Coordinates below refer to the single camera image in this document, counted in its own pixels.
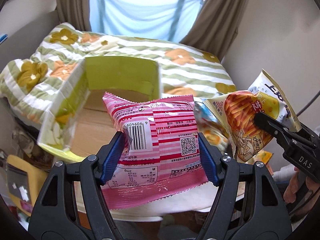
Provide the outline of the person's right hand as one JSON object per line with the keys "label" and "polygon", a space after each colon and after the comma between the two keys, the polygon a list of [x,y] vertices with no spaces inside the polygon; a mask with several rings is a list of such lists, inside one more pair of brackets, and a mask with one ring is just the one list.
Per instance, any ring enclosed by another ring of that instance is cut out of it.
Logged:
{"label": "person's right hand", "polygon": [[[294,171],[295,171],[295,174],[290,179],[289,185],[286,188],[283,196],[285,202],[287,203],[293,203],[296,201],[296,193],[300,188],[299,179],[298,179],[298,175],[300,171],[297,167],[294,168]],[[315,192],[319,188],[319,183],[316,183],[309,177],[306,177],[305,182],[306,182],[307,188],[313,192]]]}

